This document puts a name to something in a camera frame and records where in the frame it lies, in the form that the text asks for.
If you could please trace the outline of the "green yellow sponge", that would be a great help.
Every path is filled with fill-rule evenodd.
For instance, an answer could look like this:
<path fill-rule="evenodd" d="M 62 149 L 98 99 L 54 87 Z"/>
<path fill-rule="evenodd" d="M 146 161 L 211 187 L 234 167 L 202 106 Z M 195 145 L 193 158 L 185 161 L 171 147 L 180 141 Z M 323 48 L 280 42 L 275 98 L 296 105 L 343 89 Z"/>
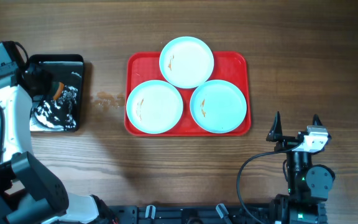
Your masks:
<path fill-rule="evenodd" d="M 63 89 L 64 89 L 64 84 L 62 82 L 53 82 L 52 85 L 53 100 L 59 99 L 60 95 L 63 92 Z"/>

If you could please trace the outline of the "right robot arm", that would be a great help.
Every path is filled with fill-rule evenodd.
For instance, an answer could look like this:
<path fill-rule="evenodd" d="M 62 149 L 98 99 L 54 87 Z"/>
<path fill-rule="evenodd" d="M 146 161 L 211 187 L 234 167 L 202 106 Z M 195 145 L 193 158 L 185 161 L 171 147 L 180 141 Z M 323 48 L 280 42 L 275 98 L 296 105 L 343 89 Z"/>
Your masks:
<path fill-rule="evenodd" d="M 269 205 L 269 223 L 328 222 L 325 202 L 336 178 L 327 166 L 312 163 L 312 156 L 324 151 L 331 135 L 318 115 L 296 137 L 282 133 L 280 113 L 276 113 L 267 141 L 275 142 L 275 152 L 287 155 L 284 172 L 288 195 L 278 194 Z"/>

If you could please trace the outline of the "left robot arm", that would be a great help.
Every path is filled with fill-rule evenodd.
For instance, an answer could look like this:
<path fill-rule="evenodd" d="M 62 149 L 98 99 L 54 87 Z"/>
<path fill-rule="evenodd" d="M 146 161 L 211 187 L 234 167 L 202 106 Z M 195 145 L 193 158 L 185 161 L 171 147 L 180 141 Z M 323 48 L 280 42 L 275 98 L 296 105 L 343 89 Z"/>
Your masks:
<path fill-rule="evenodd" d="M 32 153 L 32 97 L 51 84 L 52 76 L 34 64 L 0 66 L 0 223 L 114 223 L 101 199 L 68 193 Z"/>

